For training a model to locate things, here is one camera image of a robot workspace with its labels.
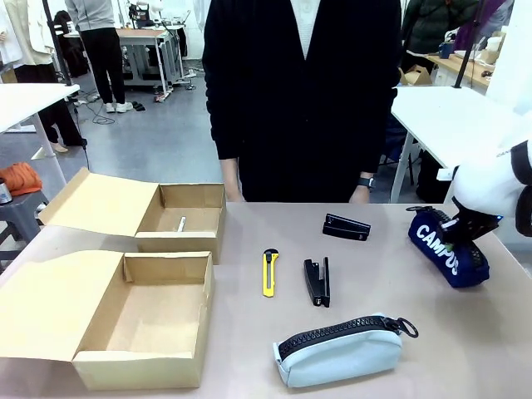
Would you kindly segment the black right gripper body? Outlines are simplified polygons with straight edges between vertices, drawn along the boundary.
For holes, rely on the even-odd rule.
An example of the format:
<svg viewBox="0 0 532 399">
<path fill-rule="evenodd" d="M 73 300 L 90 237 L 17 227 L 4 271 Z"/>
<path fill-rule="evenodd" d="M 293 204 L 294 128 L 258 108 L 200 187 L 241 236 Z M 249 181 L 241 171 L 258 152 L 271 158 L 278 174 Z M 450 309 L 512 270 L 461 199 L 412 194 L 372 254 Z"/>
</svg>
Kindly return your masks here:
<svg viewBox="0 0 532 399">
<path fill-rule="evenodd" d="M 499 227 L 502 220 L 500 215 L 484 214 L 468 209 L 455 196 L 451 200 L 458 209 L 452 218 L 454 224 L 451 226 L 451 242 L 474 241 Z"/>
</svg>

